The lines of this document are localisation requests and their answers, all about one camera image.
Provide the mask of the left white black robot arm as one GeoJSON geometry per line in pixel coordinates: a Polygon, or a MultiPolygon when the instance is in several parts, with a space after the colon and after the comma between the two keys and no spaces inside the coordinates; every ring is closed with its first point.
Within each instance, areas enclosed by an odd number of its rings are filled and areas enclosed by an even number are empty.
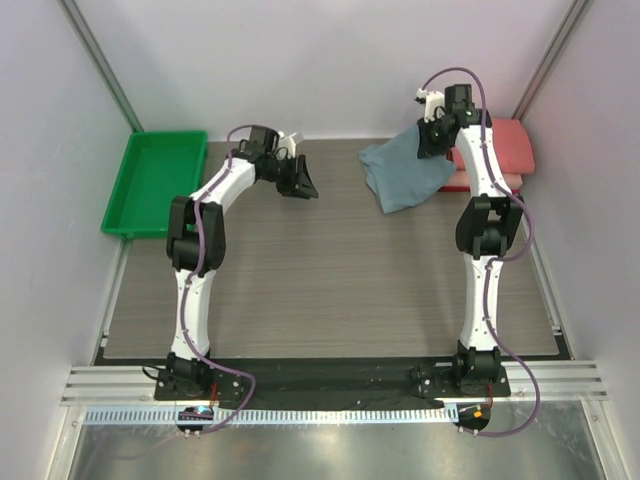
{"type": "Polygon", "coordinates": [[[210,359],[208,335],[212,284],[226,255],[225,214],[258,181],[271,182],[284,196],[316,199],[306,165],[297,152],[299,133],[247,125],[249,137],[230,144],[218,171],[202,187],[170,205],[166,253],[174,269],[178,301],[176,328],[154,397],[205,397],[218,369],[210,359]]]}

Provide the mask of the blue grey t shirt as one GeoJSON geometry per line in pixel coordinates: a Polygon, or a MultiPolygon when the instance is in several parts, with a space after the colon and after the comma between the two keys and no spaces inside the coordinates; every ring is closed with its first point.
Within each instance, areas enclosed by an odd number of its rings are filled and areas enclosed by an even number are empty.
{"type": "Polygon", "coordinates": [[[445,156],[419,158],[419,130],[410,126],[382,145],[358,154],[366,185],[386,215],[424,203],[445,186],[455,165],[445,156]]]}

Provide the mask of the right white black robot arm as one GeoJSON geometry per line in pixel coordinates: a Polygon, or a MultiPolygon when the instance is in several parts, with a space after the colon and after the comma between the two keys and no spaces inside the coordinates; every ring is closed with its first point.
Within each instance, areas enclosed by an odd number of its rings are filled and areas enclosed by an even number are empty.
{"type": "Polygon", "coordinates": [[[471,198],[457,222],[455,244],[466,271],[465,317],[449,365],[428,362],[413,374],[424,398],[509,393],[501,365],[496,314],[502,263],[521,221],[521,200],[507,185],[493,144],[488,113],[476,107],[468,84],[444,91],[418,89],[424,107],[417,123],[418,156],[456,150],[470,179],[471,198]]]}

